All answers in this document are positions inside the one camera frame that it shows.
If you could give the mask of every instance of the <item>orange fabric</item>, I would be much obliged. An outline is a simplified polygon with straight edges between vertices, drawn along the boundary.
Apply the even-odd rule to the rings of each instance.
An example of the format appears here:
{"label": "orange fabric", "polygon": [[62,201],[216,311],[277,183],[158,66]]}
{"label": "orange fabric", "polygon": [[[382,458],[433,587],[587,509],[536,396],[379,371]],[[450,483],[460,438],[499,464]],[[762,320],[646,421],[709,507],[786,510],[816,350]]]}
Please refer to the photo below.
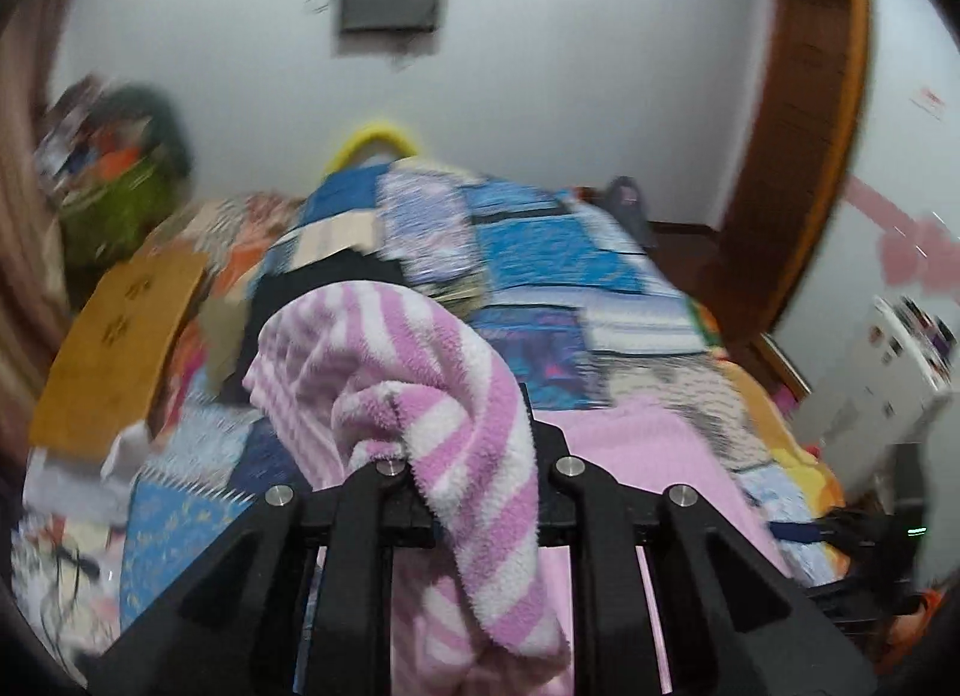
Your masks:
{"label": "orange fabric", "polygon": [[130,170],[140,159],[140,149],[136,146],[112,151],[97,160],[97,175],[102,181],[113,181]]}
{"label": "orange fabric", "polygon": [[236,245],[230,251],[230,257],[224,269],[213,280],[210,295],[226,295],[247,271],[263,260],[271,245],[272,240],[269,238]]}
{"label": "orange fabric", "polygon": [[896,618],[887,637],[890,648],[880,659],[880,664],[877,664],[878,673],[882,675],[889,672],[913,649],[920,637],[926,633],[926,627],[930,625],[930,620],[939,610],[943,600],[944,594],[939,590],[925,590],[920,611]]}

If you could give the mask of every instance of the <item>blurred object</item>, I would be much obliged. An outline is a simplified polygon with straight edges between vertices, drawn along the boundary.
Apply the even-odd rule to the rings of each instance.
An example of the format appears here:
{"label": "blurred object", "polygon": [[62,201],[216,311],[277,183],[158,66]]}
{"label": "blurred object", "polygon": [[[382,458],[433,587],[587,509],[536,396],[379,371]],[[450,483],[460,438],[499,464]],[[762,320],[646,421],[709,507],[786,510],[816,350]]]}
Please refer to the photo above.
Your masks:
{"label": "blurred object", "polygon": [[176,206],[190,156],[171,104],[140,84],[70,87],[44,119],[40,184],[61,211],[67,287],[83,307],[101,275],[126,260]]}
{"label": "blurred object", "polygon": [[205,255],[169,250],[137,256],[100,280],[56,356],[32,445],[99,463],[123,428],[147,421],[205,268]]}
{"label": "blurred object", "polygon": [[46,133],[34,154],[34,163],[40,184],[50,196],[68,189],[72,177],[89,163],[91,152],[85,124],[99,95],[100,80],[87,76],[69,87],[44,115],[41,124]]}
{"label": "blurred object", "polygon": [[789,413],[797,408],[798,403],[796,396],[792,394],[786,385],[781,385],[773,394],[773,401],[783,416],[788,416]]}
{"label": "blurred object", "polygon": [[890,671],[884,671],[874,696],[932,696],[956,692],[960,679],[957,638],[960,638],[960,591],[952,584],[930,616],[923,635]]}
{"label": "blurred object", "polygon": [[88,124],[94,129],[142,119],[138,146],[155,160],[166,161],[172,175],[190,175],[192,159],[179,118],[170,100],[149,84],[126,84],[105,91],[90,108]]}
{"label": "blurred object", "polygon": [[645,250],[656,246],[656,239],[647,223],[647,208],[643,203],[640,187],[632,178],[616,177],[607,186],[597,205],[618,221],[637,245]]}
{"label": "blurred object", "polygon": [[0,449],[21,466],[32,408],[67,326],[59,234],[32,155],[68,2],[0,4]]}
{"label": "blurred object", "polygon": [[877,667],[880,674],[892,671],[920,641],[943,599],[941,591],[925,590],[920,594],[920,608],[915,613],[896,618],[887,637],[887,652]]}
{"label": "blurred object", "polygon": [[102,466],[32,450],[23,504],[39,514],[63,514],[102,525],[127,523],[131,486],[150,451],[150,431],[138,422],[113,441]]}
{"label": "blurred object", "polygon": [[[83,656],[101,654],[120,635],[123,549],[122,530],[72,515],[30,514],[13,534],[17,606],[57,669],[62,666],[80,682]],[[7,664],[5,659],[5,676]]]}
{"label": "blurred object", "polygon": [[197,322],[206,345],[206,390],[220,394],[220,387],[236,368],[243,331],[250,315],[246,299],[230,300],[211,295],[202,305]]}
{"label": "blurred object", "polygon": [[891,448],[923,442],[953,399],[949,369],[907,299],[874,298],[845,356],[793,413],[802,445],[819,445],[848,499],[882,481]]}
{"label": "blurred object", "polygon": [[130,258],[175,208],[174,179],[151,158],[64,201],[59,219],[74,308],[83,308],[104,272]]}
{"label": "blurred object", "polygon": [[371,122],[347,138],[347,143],[344,143],[333,155],[333,159],[326,164],[323,176],[326,177],[329,173],[336,173],[347,167],[362,165],[368,158],[367,152],[376,146],[381,148],[385,146],[389,151],[393,151],[396,155],[395,160],[419,154],[418,148],[395,124]]}

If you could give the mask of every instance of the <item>pink sticker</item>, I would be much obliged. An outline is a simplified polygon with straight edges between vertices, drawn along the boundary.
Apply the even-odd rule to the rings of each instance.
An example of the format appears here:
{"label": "pink sticker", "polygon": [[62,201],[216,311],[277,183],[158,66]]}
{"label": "pink sticker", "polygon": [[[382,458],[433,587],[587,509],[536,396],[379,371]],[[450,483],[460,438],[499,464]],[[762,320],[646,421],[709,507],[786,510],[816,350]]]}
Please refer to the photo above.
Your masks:
{"label": "pink sticker", "polygon": [[856,176],[848,179],[844,198],[883,230],[877,257],[888,287],[919,282],[925,293],[954,293],[960,303],[960,241],[938,216],[914,220]]}

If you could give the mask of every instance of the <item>silver screw head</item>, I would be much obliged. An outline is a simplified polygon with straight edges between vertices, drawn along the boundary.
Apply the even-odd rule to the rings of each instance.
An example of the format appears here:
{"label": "silver screw head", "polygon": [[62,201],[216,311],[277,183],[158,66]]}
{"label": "silver screw head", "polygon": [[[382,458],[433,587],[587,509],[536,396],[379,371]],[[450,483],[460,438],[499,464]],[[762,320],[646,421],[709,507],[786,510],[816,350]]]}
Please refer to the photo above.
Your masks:
{"label": "silver screw head", "polygon": [[587,465],[573,455],[565,455],[556,462],[557,470],[565,477],[579,477],[587,470]]}
{"label": "silver screw head", "polygon": [[670,500],[678,507],[692,507],[700,498],[699,493],[693,490],[690,485],[673,485],[670,488],[669,496]]}
{"label": "silver screw head", "polygon": [[264,494],[267,503],[272,507],[285,507],[294,500],[294,491],[288,485],[274,485]]}
{"label": "silver screw head", "polygon": [[402,474],[406,467],[407,461],[397,458],[389,458],[385,461],[376,462],[376,470],[385,477],[395,477],[397,474]]}

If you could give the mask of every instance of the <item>pink blanket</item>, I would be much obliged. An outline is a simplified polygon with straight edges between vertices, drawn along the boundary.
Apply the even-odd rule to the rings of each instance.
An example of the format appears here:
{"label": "pink blanket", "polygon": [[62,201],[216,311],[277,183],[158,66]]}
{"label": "pink blanket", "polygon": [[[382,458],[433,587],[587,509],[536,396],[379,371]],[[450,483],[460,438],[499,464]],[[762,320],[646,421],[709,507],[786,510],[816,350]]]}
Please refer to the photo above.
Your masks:
{"label": "pink blanket", "polygon": [[[486,341],[412,290],[344,282],[267,322],[244,384],[314,488],[404,456],[445,529],[449,548],[395,556],[395,693],[572,693],[568,554],[536,547],[529,422]],[[652,399],[538,417],[624,484],[694,485],[785,570],[709,447]]]}
{"label": "pink blanket", "polygon": [[[623,485],[662,493],[670,485],[684,483],[697,488],[702,497],[721,512],[753,546],[782,573],[789,570],[760,516],[750,507],[736,482],[724,471],[696,431],[680,416],[666,411],[656,399],[637,396],[615,409],[590,412],[536,412],[536,419],[563,430],[572,455],[603,467]],[[640,570],[654,625],[656,656],[661,669],[661,687],[669,693],[664,635],[656,616],[656,602],[642,548],[637,548]],[[573,639],[573,601],[570,593],[570,559],[565,547],[541,550],[550,603],[560,616],[563,632]],[[550,696],[573,693],[572,666],[547,685],[538,688],[525,677],[522,661],[491,649],[470,672],[461,693],[466,696],[497,694],[520,696],[536,691]]]}

